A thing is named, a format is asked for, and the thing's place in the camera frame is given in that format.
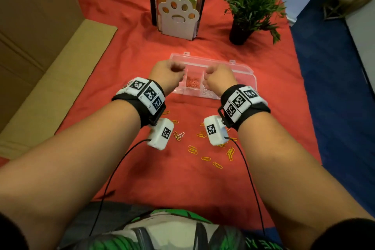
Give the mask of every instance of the potted plant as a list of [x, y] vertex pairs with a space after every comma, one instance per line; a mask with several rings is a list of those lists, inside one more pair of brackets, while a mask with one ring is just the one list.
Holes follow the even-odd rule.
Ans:
[[285, 6], [282, 0], [225, 0], [229, 8], [224, 11], [233, 16], [229, 40], [232, 44], [242, 45], [249, 36], [258, 30], [266, 30], [273, 36], [273, 43], [280, 40], [276, 24], [271, 23], [271, 16], [284, 17]]

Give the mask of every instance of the black plant pot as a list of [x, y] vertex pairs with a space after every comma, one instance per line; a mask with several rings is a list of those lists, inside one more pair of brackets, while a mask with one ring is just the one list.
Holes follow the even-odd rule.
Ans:
[[231, 29], [231, 32], [229, 33], [229, 40], [234, 45], [237, 45], [237, 46], [243, 45], [253, 32], [254, 32], [253, 30], [244, 31], [233, 20], [232, 29]]

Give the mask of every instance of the cardboard box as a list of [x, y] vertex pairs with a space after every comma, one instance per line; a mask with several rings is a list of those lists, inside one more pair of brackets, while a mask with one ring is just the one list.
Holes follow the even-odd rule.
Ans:
[[116, 28], [78, 0], [0, 0], [0, 156], [53, 136]]

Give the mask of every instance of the wire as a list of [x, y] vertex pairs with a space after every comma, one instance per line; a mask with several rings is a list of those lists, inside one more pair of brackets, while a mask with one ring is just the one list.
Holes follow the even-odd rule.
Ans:
[[243, 161], [245, 161], [246, 170], [247, 170], [247, 173], [249, 174], [249, 178], [250, 178], [251, 186], [253, 187], [253, 191], [254, 191], [254, 195], [255, 195], [255, 199], [256, 199], [256, 204], [258, 205], [260, 221], [261, 221], [261, 223], [262, 223], [263, 235], [265, 236], [263, 217], [262, 217], [262, 212], [260, 211], [260, 205], [259, 205], [259, 201], [258, 201], [258, 196], [256, 195], [256, 191], [255, 191], [255, 188], [254, 188], [253, 180], [251, 179], [251, 175], [250, 175], [249, 167], [247, 166], [247, 162], [246, 162], [245, 156], [243, 155], [241, 148], [238, 146], [238, 144], [237, 144], [233, 139], [231, 139], [230, 137], [225, 137], [225, 139], [229, 139], [229, 140], [231, 140], [232, 142], [234, 142], [234, 144], [237, 145], [237, 148], [239, 149], [239, 151], [240, 151], [240, 153], [241, 153], [241, 155], [242, 155]]
[[141, 144], [141, 143], [144, 142], [144, 141], [150, 141], [150, 140], [151, 140], [151, 139], [144, 139], [144, 140], [141, 140], [139, 143], [134, 144], [133, 147], [130, 148], [130, 149], [128, 150], [127, 153], [125, 153], [125, 155], [121, 158], [120, 162], [117, 164], [115, 170], [112, 172], [112, 175], [110, 176], [110, 179], [108, 180], [107, 186], [105, 187], [104, 194], [103, 194], [102, 200], [101, 200], [101, 202], [100, 202], [99, 210], [98, 210], [98, 213], [97, 213], [97, 215], [96, 215], [96, 219], [95, 219], [95, 222], [94, 222], [94, 224], [93, 224], [93, 226], [92, 226], [92, 228], [91, 228], [91, 231], [90, 231], [89, 236], [91, 236], [91, 234], [92, 234], [93, 231], [94, 231], [94, 228], [95, 228], [95, 225], [96, 225], [97, 219], [99, 218], [100, 212], [101, 212], [101, 210], [102, 210], [102, 206], [103, 206], [103, 202], [104, 202], [105, 194], [107, 193], [108, 186], [110, 185], [110, 182], [111, 182], [111, 180], [112, 180], [112, 177], [113, 177], [113, 175], [115, 174], [117, 168], [120, 166], [122, 160], [123, 160], [123, 159], [125, 158], [125, 156], [127, 156], [128, 153], [131, 152], [131, 151], [132, 151], [137, 145]]

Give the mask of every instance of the red tablecloth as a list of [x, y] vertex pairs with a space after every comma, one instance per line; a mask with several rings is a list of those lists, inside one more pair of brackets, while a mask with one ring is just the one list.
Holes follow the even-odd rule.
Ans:
[[[273, 45], [269, 32], [255, 32], [243, 46], [234, 46], [228, 35], [232, 17], [224, 15], [223, 0], [206, 0], [194, 41], [159, 33], [151, 24], [149, 0], [79, 0], [84, 15], [91, 20], [118, 27], [84, 89], [69, 111], [59, 131], [92, 114], [105, 104], [131, 78], [147, 77], [159, 60], [171, 53], [218, 60], [235, 59], [254, 70], [258, 91], [269, 102], [272, 114], [317, 160], [318, 145], [312, 125], [292, 35], [286, 19], [278, 20], [281, 41]], [[147, 204], [156, 207], [183, 208], [215, 223], [246, 229], [261, 228], [255, 197], [245, 164], [238, 150], [230, 162], [228, 148], [213, 147], [207, 139], [196, 136], [199, 124], [217, 114], [218, 100], [172, 94], [166, 99], [167, 115], [178, 120], [177, 132], [185, 132], [180, 142], [170, 139], [164, 151], [138, 146], [123, 161], [108, 191], [110, 200]], [[147, 137], [147, 129], [135, 142]], [[188, 145], [198, 148], [198, 155], [188, 152]], [[223, 166], [218, 169], [211, 157]], [[263, 204], [265, 226], [273, 226]]]

